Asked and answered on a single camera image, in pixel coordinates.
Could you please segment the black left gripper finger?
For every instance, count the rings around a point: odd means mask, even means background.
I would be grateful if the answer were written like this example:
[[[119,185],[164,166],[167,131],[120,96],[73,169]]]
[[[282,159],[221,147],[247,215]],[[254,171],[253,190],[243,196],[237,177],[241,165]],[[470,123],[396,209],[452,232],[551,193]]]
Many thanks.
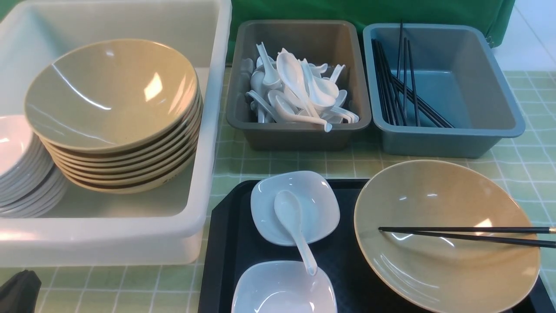
[[[0,288],[2,313],[33,313],[42,282],[35,271],[20,271]]]

